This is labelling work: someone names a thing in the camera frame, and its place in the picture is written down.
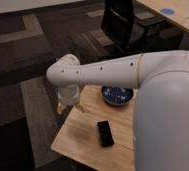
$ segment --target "table top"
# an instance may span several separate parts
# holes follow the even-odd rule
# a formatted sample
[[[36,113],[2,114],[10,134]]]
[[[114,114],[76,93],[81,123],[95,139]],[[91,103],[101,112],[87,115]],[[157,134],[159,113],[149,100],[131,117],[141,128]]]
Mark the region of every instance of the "table top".
[[[143,6],[163,15],[170,22],[189,32],[189,0],[136,0]],[[172,15],[160,12],[161,9],[168,8],[174,11]]]
[[[103,101],[99,86],[86,86],[81,93],[81,104],[84,113],[78,108],[72,109],[52,150],[96,170],[134,171],[134,98],[125,106],[112,107]],[[97,122],[104,120],[109,121],[115,142],[106,148],[100,144],[97,128]]]

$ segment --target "wall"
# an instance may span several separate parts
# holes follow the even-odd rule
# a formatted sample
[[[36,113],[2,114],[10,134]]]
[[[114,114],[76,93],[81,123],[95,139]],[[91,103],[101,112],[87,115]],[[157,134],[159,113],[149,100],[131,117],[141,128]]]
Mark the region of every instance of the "wall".
[[[58,5],[76,1],[82,0],[0,0],[0,13]]]

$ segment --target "blue object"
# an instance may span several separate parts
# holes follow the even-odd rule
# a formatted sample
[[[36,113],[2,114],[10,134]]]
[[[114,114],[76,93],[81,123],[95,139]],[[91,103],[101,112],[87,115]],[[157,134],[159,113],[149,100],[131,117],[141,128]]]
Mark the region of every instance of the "blue object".
[[[174,14],[174,10],[169,9],[169,8],[162,8],[160,10],[160,12],[163,13],[163,14],[166,14],[166,15],[172,15],[172,14]]]
[[[103,86],[102,95],[107,103],[120,106],[128,103],[132,99],[134,92],[132,89]]]

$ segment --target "blue bowl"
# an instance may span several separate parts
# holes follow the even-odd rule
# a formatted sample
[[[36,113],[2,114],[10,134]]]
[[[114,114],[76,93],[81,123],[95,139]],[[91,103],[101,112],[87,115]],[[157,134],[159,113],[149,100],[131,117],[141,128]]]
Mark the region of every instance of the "blue bowl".
[[[103,99],[110,105],[121,106],[127,104],[133,97],[134,91],[119,87],[102,87]]]

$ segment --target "office chair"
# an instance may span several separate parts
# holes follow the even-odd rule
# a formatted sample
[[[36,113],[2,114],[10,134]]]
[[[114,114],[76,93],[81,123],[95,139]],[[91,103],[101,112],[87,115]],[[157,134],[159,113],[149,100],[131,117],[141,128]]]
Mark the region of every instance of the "office chair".
[[[132,0],[105,0],[101,28],[116,47],[126,54],[131,49],[141,47],[149,28],[162,22],[164,19],[155,15],[146,20],[135,17]]]

